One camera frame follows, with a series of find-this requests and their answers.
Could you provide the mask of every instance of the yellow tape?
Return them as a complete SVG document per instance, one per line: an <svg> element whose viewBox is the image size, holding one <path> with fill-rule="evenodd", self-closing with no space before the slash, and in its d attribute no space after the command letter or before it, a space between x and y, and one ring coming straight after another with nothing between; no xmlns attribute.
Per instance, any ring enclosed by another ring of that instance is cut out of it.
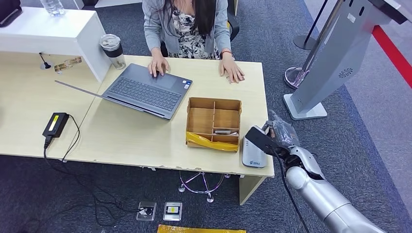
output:
<svg viewBox="0 0 412 233"><path fill-rule="evenodd" d="M237 151L238 145L233 145L230 143L224 142L211 142L207 138L199 136L195 133L186 132L186 140L189 142L193 142L199 144L204 147L209 147L216 150L224 150L224 151Z"/></svg>
<svg viewBox="0 0 412 233"><path fill-rule="evenodd" d="M246 233L244 230L197 229L159 225L157 233Z"/></svg>

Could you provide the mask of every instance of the gray cardigan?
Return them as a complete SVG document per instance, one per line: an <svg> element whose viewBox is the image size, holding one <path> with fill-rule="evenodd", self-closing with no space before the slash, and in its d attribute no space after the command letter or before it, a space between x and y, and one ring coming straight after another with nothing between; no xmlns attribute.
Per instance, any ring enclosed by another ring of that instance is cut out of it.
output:
<svg viewBox="0 0 412 233"><path fill-rule="evenodd" d="M146 43L151 51L154 47L160 48L160 40L162 40L165 42L168 52L178 53L178 36L174 30L173 20L170 20L171 32L169 32L167 24L169 23L170 12L166 13L168 15L163 15L163 4L164 0L143 0ZM216 40L219 51L224 48L231 49L230 35L227 28L227 0L216 0L215 25L210 32L210 36L206 37L206 52L213 52L214 40Z"/></svg>

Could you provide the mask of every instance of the gray device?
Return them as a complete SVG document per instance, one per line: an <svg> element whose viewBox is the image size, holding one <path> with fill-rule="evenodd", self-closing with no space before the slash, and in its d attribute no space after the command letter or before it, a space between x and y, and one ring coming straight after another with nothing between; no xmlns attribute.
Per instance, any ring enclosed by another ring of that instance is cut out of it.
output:
<svg viewBox="0 0 412 233"><path fill-rule="evenodd" d="M372 31L376 25L396 21L412 22L412 14L398 0L338 0L315 46L293 83L299 87L283 100L292 119L326 117L321 101L332 94L361 68Z"/></svg>
<svg viewBox="0 0 412 233"><path fill-rule="evenodd" d="M172 118L193 83L171 74L154 78L147 67L136 64L130 64L102 95L55 82L167 120Z"/></svg>
<svg viewBox="0 0 412 233"><path fill-rule="evenodd" d="M252 127L265 134L257 125ZM268 155L249 141L246 136L243 138L242 163L245 166L257 168L264 168L268 164Z"/></svg>
<svg viewBox="0 0 412 233"><path fill-rule="evenodd" d="M138 221L153 221L156 215L156 202L141 201L139 203L139 211L136 215Z"/></svg>
<svg viewBox="0 0 412 233"><path fill-rule="evenodd" d="M163 220L165 221L180 221L182 219L182 203L166 202L165 211L163 213Z"/></svg>

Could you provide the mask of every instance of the cup lid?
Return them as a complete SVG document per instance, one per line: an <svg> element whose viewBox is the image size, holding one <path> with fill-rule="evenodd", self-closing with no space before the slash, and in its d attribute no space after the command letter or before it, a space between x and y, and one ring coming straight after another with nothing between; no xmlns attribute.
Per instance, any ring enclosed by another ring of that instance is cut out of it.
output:
<svg viewBox="0 0 412 233"><path fill-rule="evenodd" d="M100 38L100 46L105 50L115 50L119 44L120 38L113 34L106 34Z"/></svg>

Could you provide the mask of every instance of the touchpad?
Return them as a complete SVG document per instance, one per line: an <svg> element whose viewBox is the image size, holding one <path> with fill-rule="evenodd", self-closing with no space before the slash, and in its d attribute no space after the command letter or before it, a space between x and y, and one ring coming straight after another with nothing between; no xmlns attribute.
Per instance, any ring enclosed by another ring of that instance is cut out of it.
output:
<svg viewBox="0 0 412 233"><path fill-rule="evenodd" d="M161 76L159 73L157 73L157 77L154 78L151 74L148 74L144 79L142 79L142 81L147 84L158 85L166 89L170 89L173 86L174 82L176 82L176 77L168 74Z"/></svg>

